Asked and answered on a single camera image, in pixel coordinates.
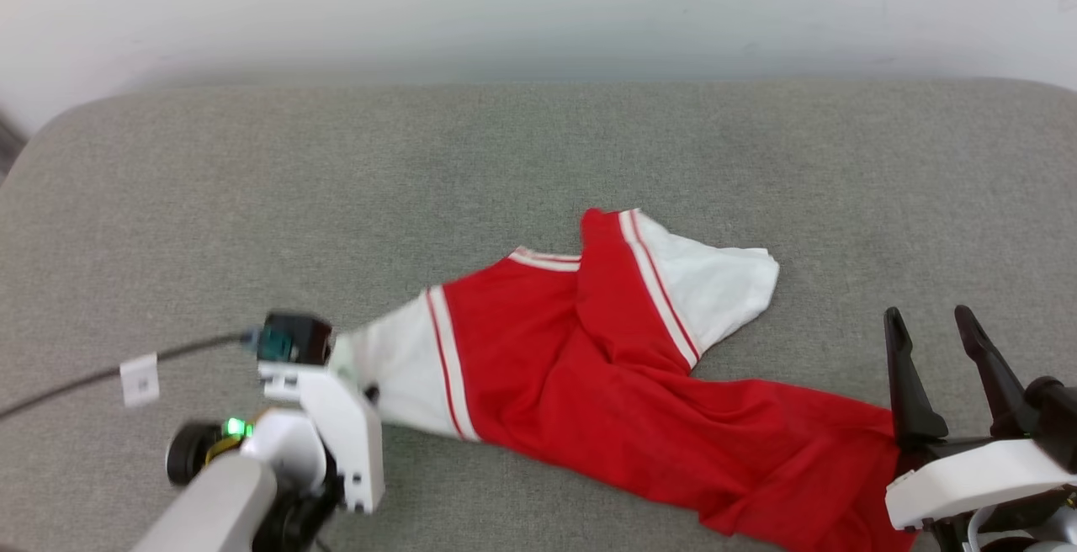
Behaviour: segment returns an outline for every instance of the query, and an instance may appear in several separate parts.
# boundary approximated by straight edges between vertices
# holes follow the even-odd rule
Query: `green light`
[[[229,437],[240,436],[247,429],[247,423],[242,419],[229,417],[224,423],[224,434]]]

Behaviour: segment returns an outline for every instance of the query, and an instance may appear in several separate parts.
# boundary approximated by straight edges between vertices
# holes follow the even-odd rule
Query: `white label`
[[[124,387],[124,406],[139,407],[160,397],[157,383],[157,353],[151,353],[120,365],[120,383]]]

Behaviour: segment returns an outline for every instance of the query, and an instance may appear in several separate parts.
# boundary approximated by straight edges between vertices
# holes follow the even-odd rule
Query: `gray fabric surface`
[[[1075,142],[1077,95],[998,80],[109,99],[50,124],[0,187],[0,404],[270,308],[352,328],[516,245],[575,252],[586,207],[642,207],[782,265],[770,310],[698,377],[887,404],[897,306],[936,409],[982,434],[954,303],[1024,382],[1077,382]],[[160,379],[151,407],[99,384],[0,424],[0,542],[126,549],[176,495],[162,459],[177,426],[265,406],[238,349]],[[488,445],[389,428],[386,457],[381,511],[338,514],[336,552],[772,550]]]

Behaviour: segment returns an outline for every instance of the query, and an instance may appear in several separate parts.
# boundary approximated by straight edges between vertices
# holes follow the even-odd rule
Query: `black cable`
[[[190,344],[177,345],[174,349],[168,349],[164,352],[157,353],[157,363],[171,360],[173,357],[186,356],[190,355],[190,353],[200,352],[200,350],[211,350],[220,348],[220,345],[234,344],[234,342],[249,341],[250,338],[250,330],[246,330],[242,334],[219,335],[215,338],[206,338],[206,340],[193,341],[190,342]],[[116,367],[100,369],[100,371],[92,372],[89,376],[80,377],[78,380],[71,380],[71,382],[61,384],[61,386],[54,387],[26,399],[20,399],[20,401],[11,404],[11,406],[4,407],[3,410],[0,410],[0,422],[3,422],[4,419],[9,419],[12,415],[32,409],[32,407],[39,406],[39,404],[51,401],[51,399],[64,396],[69,392],[89,386],[89,384],[103,382],[103,380],[111,380],[112,377],[118,376],[120,365],[116,365]]]

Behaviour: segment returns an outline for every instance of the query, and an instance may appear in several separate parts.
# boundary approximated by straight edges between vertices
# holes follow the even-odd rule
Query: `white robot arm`
[[[181,428],[166,465],[187,486],[135,552],[302,552],[338,507],[377,509],[381,421],[324,369],[328,334],[318,319],[269,314],[256,341],[265,395],[300,409]]]
[[[897,308],[885,314],[894,435],[886,490],[894,528],[932,533],[943,552],[1077,552],[1077,395],[1053,377],[1024,388],[966,307],[954,310],[994,422],[991,436],[948,440],[912,364]],[[981,547],[980,533],[1024,532]]]

